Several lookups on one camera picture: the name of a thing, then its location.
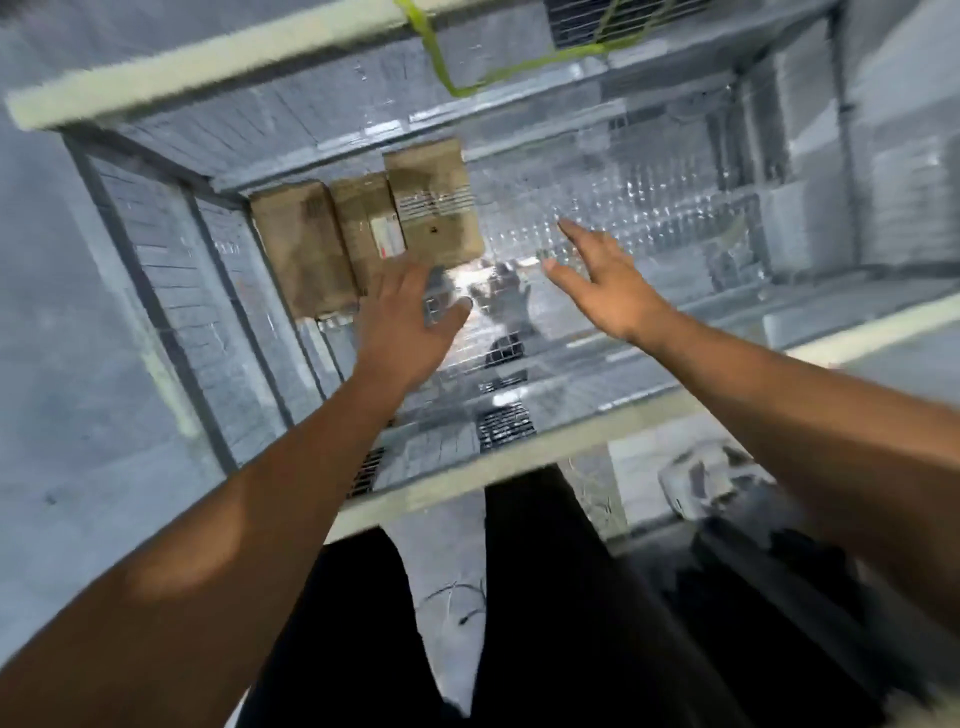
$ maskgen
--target black pants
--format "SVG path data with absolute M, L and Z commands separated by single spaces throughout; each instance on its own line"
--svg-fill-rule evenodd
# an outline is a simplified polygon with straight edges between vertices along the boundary
M 486 501 L 487 627 L 471 716 L 731 724 L 713 705 L 712 715 L 692 715 L 700 712 L 690 699 L 696 686 L 669 629 L 611 558 L 559 469 L 491 486 Z M 451 715 L 403 562 L 376 528 L 324 548 L 239 726 Z

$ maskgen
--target white label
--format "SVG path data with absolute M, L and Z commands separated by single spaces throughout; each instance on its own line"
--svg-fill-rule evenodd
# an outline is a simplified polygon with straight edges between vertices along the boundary
M 400 229 L 396 214 L 387 217 L 374 217 L 370 221 L 370 228 L 381 258 L 400 255 L 407 249 L 403 242 L 403 231 Z

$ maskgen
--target green strap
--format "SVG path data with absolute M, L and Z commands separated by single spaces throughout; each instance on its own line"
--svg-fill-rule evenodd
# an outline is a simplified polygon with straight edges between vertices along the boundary
M 636 33 L 632 33 L 622 38 L 617 38 L 616 40 L 601 40 L 601 36 L 607 30 L 607 25 L 610 23 L 611 18 L 616 12 L 616 7 L 620 2 L 620 0 L 612 0 L 610 6 L 607 8 L 606 12 L 604 12 L 603 17 L 601 17 L 600 24 L 597 26 L 596 32 L 593 34 L 592 43 L 578 45 L 573 48 L 564 48 L 562 51 L 556 51 L 555 53 L 541 56 L 538 59 L 531 59 L 529 61 L 515 63 L 514 65 L 508 65 L 504 68 L 497 68 L 494 71 L 484 75 L 483 78 L 481 78 L 476 84 L 457 86 L 450 78 L 450 72 L 446 68 L 446 61 L 444 61 L 444 54 L 440 50 L 440 43 L 437 42 L 437 34 L 434 33 L 433 26 L 430 25 L 430 19 L 420 8 L 417 7 L 417 4 L 414 2 L 414 0 L 394 0 L 394 2 L 401 10 L 403 10 L 404 14 L 407 16 L 407 21 L 410 23 L 410 26 L 420 36 L 420 40 L 423 41 L 423 50 L 425 50 L 427 55 L 430 57 L 430 62 L 433 64 L 434 73 L 437 74 L 437 78 L 440 80 L 440 83 L 444 85 L 444 88 L 446 88 L 451 96 L 458 99 L 467 98 L 468 96 L 472 96 L 481 88 L 486 88 L 490 84 L 496 84 L 497 82 L 505 81 L 518 73 L 523 73 L 524 71 L 532 71 L 536 70 L 537 68 L 543 68 L 545 65 L 549 65 L 550 63 L 557 63 L 560 61 L 577 61 L 587 56 L 603 56 L 611 51 L 629 48 L 630 46 L 643 40 L 647 34 L 650 33 L 650 31 L 652 31 L 660 22 L 660 19 L 670 12 L 673 9 L 673 6 L 677 4 L 677 0 L 664 0 L 660 9 L 653 13 L 647 19 L 647 22 L 643 25 L 643 28 L 638 30 Z

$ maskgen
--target wire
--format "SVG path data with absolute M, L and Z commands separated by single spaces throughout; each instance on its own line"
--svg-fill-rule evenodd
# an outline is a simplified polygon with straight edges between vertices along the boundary
M 515 63 L 514 65 L 504 66 L 503 68 L 497 68 L 485 74 L 475 84 L 457 86 L 453 83 L 453 79 L 450 78 L 450 72 L 446 67 L 446 61 L 444 60 L 444 52 L 440 49 L 440 43 L 437 40 L 437 34 L 434 32 L 433 26 L 430 24 L 430 19 L 427 17 L 426 13 L 417 7 L 417 4 L 414 2 L 414 0 L 394 0 L 394 2 L 404 12 L 404 14 L 407 16 L 407 22 L 410 23 L 410 26 L 420 36 L 420 40 L 423 42 L 423 50 L 425 50 L 427 55 L 430 57 L 430 62 L 433 65 L 434 73 L 437 74 L 437 79 L 441 84 L 444 85 L 444 88 L 446 88 L 451 96 L 458 99 L 468 98 L 480 89 L 486 88 L 491 84 L 496 84 L 500 81 L 506 81 L 516 74 L 523 73 L 524 71 L 533 71 L 538 68 L 543 68 L 550 63 L 557 63 L 560 61 L 578 61 L 579 59 L 586 58 L 587 56 L 604 56 L 612 51 L 619 51 L 624 48 L 629 48 L 632 45 L 636 45 L 643 40 L 647 34 L 650 33 L 650 31 L 652 31 L 660 22 L 660 19 L 670 12 L 673 9 L 673 6 L 677 4 L 677 0 L 664 0 L 663 5 L 660 6 L 660 9 L 650 15 L 643 27 L 636 33 L 631 33 L 615 40 L 605 40 L 603 42 L 594 41 L 586 45 L 578 45 L 574 46 L 573 48 L 564 48 L 562 51 L 556 51 L 555 53 L 541 56 L 538 59 L 530 59 L 528 61 Z M 615 6 L 618 3 L 619 0 L 612 0 L 611 7 L 615 9 Z M 607 8 L 607 12 L 604 13 L 605 17 L 607 13 L 609 13 L 612 17 L 610 8 Z
M 613 19 L 613 16 L 616 15 L 616 9 L 620 5 L 620 0 L 612 0 L 612 2 L 607 6 L 607 9 L 604 10 L 603 15 L 600 16 L 600 22 L 597 23 L 597 29 L 593 31 L 593 42 L 599 43 L 603 40 L 603 33 L 607 30 L 607 25 Z

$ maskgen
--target cardboard box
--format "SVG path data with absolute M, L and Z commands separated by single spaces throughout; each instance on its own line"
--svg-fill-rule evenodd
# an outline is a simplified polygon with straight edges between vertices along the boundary
M 382 172 L 330 185 L 361 295 L 389 257 L 406 250 L 387 176 Z
M 253 221 L 295 319 L 317 318 L 357 302 L 356 281 L 321 182 L 294 184 L 251 199 Z
M 384 155 L 407 250 L 452 268 L 483 255 L 476 203 L 459 139 Z

